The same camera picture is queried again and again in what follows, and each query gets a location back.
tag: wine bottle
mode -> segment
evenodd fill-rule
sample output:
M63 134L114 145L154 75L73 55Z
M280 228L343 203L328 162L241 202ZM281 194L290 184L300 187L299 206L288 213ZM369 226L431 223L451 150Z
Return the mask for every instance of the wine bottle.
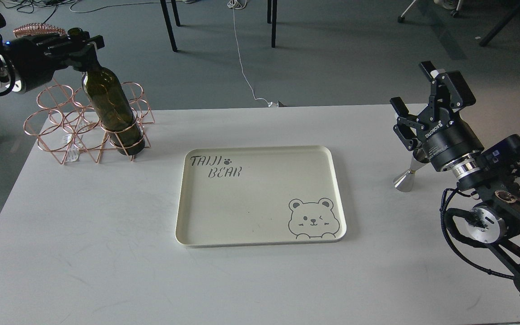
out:
M141 152L146 142L117 76L95 58L87 62L81 83L118 151L127 156Z

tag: bear ear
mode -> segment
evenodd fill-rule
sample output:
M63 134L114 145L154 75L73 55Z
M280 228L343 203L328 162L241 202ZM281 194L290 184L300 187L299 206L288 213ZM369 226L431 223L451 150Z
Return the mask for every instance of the bear ear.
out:
M295 208L297 208L297 207L299 207L299 206L301 206L301 205L303 205L303 204L304 204L304 202L302 202L301 200L298 200L297 198L295 198L294 200L290 201L290 203L288 204L288 207L289 207L292 211L294 211Z
M329 198L321 198L320 201L318 201L318 204L322 204L323 206L326 206L330 210L332 210L332 207L334 207L334 204L332 204L332 201Z

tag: white cable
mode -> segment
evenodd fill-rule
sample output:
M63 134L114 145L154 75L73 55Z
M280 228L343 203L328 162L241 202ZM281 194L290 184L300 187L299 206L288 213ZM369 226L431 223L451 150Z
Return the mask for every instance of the white cable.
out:
M262 99L263 101L266 102L266 104L268 106L270 106L270 103L266 99L264 99L264 98L256 98L256 95L254 94L254 89L252 88L252 85L248 81L248 78L246 78L246 74L244 74L244 65L242 64L242 56L240 55L240 44L238 43L238 35L236 33L236 12L235 12L235 8L232 8L232 16L233 16L233 19L234 19L234 37L236 38L236 47L238 49L238 60L240 61L240 68L242 70L242 75L244 76L244 79L246 80L246 83L248 84L248 87L250 87L250 90L252 90L252 96L254 97L254 100L258 101L258 100Z
M239 0L230 0L229 2L227 2L227 7L230 9L235 9L235 10L242 10L242 9L246 8L247 4L248 4L248 0L246 0L246 2L244 2L243 5L240 4Z

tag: tray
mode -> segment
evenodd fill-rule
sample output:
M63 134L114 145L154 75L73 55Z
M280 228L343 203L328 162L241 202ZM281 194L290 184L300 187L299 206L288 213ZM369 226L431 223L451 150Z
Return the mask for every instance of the tray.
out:
M332 155L324 146L186 155L176 222L183 245L333 242L345 232Z

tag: bear illustration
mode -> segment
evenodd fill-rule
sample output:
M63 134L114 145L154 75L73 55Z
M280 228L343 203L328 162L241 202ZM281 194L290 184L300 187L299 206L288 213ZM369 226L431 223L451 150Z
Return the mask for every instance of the bear illustration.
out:
M340 223L332 212L332 201L321 198L318 202L302 202L295 198L288 207L292 211L288 228L296 238L334 237L340 229Z

